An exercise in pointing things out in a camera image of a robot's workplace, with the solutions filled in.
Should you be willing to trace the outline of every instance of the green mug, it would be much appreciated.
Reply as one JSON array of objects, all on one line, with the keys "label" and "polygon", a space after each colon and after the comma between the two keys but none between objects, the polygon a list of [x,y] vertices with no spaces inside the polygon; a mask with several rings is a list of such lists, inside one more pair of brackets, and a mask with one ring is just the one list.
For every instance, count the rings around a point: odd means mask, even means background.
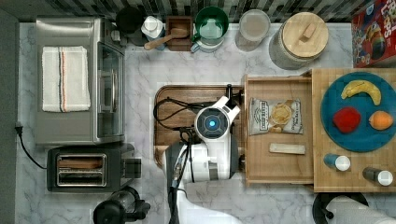
[{"label": "green mug", "polygon": [[227,33],[228,24],[228,17],[223,10],[218,7],[205,7],[195,18],[197,33],[191,41],[196,42],[199,39],[206,45],[217,45]]}]

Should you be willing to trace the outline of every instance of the black cable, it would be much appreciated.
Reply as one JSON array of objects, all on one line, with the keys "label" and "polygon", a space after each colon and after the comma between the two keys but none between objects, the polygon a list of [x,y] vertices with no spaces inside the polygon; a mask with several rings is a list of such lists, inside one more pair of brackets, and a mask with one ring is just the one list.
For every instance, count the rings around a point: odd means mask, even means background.
[{"label": "black cable", "polygon": [[[182,108],[180,108],[180,109],[177,110],[176,112],[172,113],[172,114],[169,115],[168,117],[163,118],[163,119],[160,119],[160,118],[158,118],[158,109],[160,108],[161,105],[163,105],[163,104],[165,104],[165,103],[173,103],[173,104],[175,104],[175,105],[181,106]],[[183,101],[179,101],[179,100],[175,100],[175,99],[172,99],[172,98],[167,97],[166,99],[163,99],[163,100],[161,100],[160,102],[158,102],[158,103],[154,106],[154,109],[153,109],[152,112],[153,112],[154,118],[158,121],[158,123],[159,123],[161,126],[163,126],[163,127],[166,128],[166,129],[169,129],[169,130],[179,131],[181,128],[184,128],[184,127],[169,127],[169,126],[167,126],[167,125],[164,125],[164,124],[162,123],[162,121],[172,118],[174,115],[180,113],[180,112],[183,111],[183,110],[186,110],[186,109],[189,109],[189,110],[191,110],[191,111],[194,111],[194,110],[201,110],[201,109],[203,109],[203,108],[205,108],[205,107],[208,107],[208,106],[210,106],[210,105],[213,105],[213,104],[214,104],[214,102],[186,103],[186,102],[183,102]]]},{"label": "black cable", "polygon": [[180,157],[183,157],[184,155],[186,155],[187,153],[187,149],[184,149],[184,151],[181,153]]},{"label": "black cable", "polygon": [[186,195],[186,198],[188,198],[188,197],[187,197],[187,191],[186,191],[186,190],[184,190],[184,189],[175,189],[175,190],[176,190],[176,191],[178,191],[178,190],[183,191],[184,194]]},{"label": "black cable", "polygon": [[191,148],[191,144],[192,144],[192,135],[189,135],[189,144],[187,149],[190,151],[190,170],[191,170],[191,181],[192,183],[195,183],[195,179],[194,179],[194,171],[192,170],[192,148]]},{"label": "black cable", "polygon": [[186,157],[184,158],[184,163],[183,163],[183,166],[181,167],[180,176],[178,178],[175,189],[178,189],[178,186],[180,185],[180,182],[181,182],[181,177],[184,175],[184,170],[186,169],[187,158],[189,157],[189,153],[190,153],[190,151],[188,149],[186,149],[186,151],[187,151]]},{"label": "black cable", "polygon": [[29,152],[27,152],[26,147],[23,144],[23,139],[22,139],[22,127],[15,127],[15,130],[17,131],[18,136],[20,137],[21,140],[21,146],[23,151],[26,153],[27,157],[29,157],[29,159],[35,163],[36,166],[38,166],[39,168],[46,170],[47,168],[38,164],[38,162],[35,161],[35,159],[33,159],[33,157],[29,154]]},{"label": "black cable", "polygon": [[169,208],[171,210],[171,218],[169,224],[178,224],[178,211],[177,211],[177,194],[176,189],[171,188],[168,193]]}]

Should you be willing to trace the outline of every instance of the toaster oven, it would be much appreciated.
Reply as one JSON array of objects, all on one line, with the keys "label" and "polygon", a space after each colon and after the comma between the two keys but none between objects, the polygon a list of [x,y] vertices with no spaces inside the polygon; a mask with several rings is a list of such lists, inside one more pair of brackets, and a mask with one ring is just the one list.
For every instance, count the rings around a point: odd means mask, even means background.
[{"label": "toaster oven", "polygon": [[[124,48],[111,38],[115,29],[103,18],[37,18],[38,145],[97,145],[124,140]],[[75,46],[87,50],[91,106],[77,112],[44,111],[43,48]]]}]

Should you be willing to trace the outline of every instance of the white towel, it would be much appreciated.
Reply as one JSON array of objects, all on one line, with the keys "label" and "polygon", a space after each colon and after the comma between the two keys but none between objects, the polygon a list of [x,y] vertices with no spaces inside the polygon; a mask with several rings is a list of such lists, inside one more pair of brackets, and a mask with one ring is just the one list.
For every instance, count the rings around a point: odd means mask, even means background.
[{"label": "white towel", "polygon": [[43,110],[88,110],[87,50],[80,47],[43,48]]}]

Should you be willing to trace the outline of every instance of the blue plate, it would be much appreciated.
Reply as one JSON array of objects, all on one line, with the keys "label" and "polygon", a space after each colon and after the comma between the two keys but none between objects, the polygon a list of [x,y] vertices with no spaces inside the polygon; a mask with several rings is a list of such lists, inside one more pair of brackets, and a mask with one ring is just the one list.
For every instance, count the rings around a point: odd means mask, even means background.
[{"label": "blue plate", "polygon": [[[344,87],[352,80],[367,80],[381,90],[381,104],[374,105],[372,98],[361,92],[345,100],[341,98]],[[352,133],[341,133],[332,123],[333,115],[345,106],[352,106],[361,114],[361,123]],[[340,147],[349,151],[368,152],[384,146],[396,132],[396,122],[384,131],[378,131],[369,123],[371,115],[383,110],[396,120],[396,92],[386,80],[364,72],[350,73],[334,81],[323,96],[320,115],[324,129],[330,138]]]}]

